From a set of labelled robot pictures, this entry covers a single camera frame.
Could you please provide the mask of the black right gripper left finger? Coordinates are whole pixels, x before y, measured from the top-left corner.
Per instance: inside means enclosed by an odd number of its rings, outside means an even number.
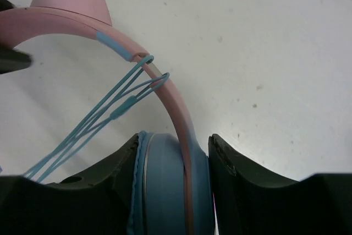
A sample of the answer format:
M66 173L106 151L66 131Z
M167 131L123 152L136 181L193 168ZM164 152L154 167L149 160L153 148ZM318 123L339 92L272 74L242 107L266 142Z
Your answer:
M1 177L1 234L126 234L138 136L60 183Z

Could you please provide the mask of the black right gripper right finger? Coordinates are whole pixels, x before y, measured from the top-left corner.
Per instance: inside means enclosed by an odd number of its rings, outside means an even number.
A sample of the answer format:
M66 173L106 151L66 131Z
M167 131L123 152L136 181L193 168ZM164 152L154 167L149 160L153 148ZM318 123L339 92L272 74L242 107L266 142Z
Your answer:
M351 234L351 174L295 181L209 137L220 234Z

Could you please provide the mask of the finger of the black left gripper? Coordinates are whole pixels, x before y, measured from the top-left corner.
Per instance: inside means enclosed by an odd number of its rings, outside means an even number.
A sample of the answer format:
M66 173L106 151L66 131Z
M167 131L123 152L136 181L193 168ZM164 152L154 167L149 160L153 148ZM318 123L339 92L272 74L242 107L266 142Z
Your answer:
M16 6L8 0L0 0L0 11L14 9Z
M32 65L29 54L1 47L1 74L16 72Z

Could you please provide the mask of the pink blue cat-ear headphones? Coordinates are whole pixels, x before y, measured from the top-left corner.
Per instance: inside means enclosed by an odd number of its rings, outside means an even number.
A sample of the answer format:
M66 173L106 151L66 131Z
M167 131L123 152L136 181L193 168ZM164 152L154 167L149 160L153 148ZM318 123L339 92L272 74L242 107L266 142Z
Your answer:
M105 0L32 0L27 8L1 12L1 44L13 48L31 38L67 34L97 40L118 53L131 70L108 94L124 103L116 119L154 92L176 136L141 132L133 171L128 234L214 234L215 213L208 157L200 148L189 111L153 57L112 26Z

